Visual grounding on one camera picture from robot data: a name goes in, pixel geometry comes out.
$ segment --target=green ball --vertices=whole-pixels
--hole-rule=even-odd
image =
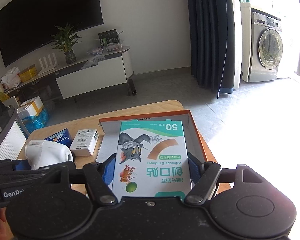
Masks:
[[[127,186],[126,186],[126,191],[131,193],[134,192],[137,189],[137,184],[135,182],[130,182]]]

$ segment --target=tiled floor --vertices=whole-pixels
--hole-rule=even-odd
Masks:
[[[198,129],[218,162],[227,168],[245,163],[269,180],[296,205],[290,234],[300,239],[300,84],[292,79],[241,83],[216,99],[185,73],[135,78],[138,95],[118,85],[56,105],[48,125],[169,99],[191,110]]]

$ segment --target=washing machine door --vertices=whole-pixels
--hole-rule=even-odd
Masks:
[[[275,69],[282,58],[282,39],[275,29],[267,29],[261,35],[258,46],[259,59],[266,69]]]

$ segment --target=white router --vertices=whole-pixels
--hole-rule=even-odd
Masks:
[[[48,66],[47,58],[45,56],[43,57],[44,63],[46,65],[45,67],[43,67],[42,60],[41,60],[41,58],[39,58],[39,62],[40,62],[42,70],[38,73],[38,75],[41,75],[49,70],[54,69],[56,66],[58,66],[58,62],[57,62],[56,55],[54,54],[54,52],[52,53],[52,56],[53,56],[54,64],[52,64],[50,54],[48,55],[48,60],[49,60],[50,66]]]

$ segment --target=yellow basket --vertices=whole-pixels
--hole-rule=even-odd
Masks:
[[[33,78],[37,74],[37,69],[35,68],[35,64],[26,68],[25,70],[19,73],[21,82],[26,82],[27,80]]]

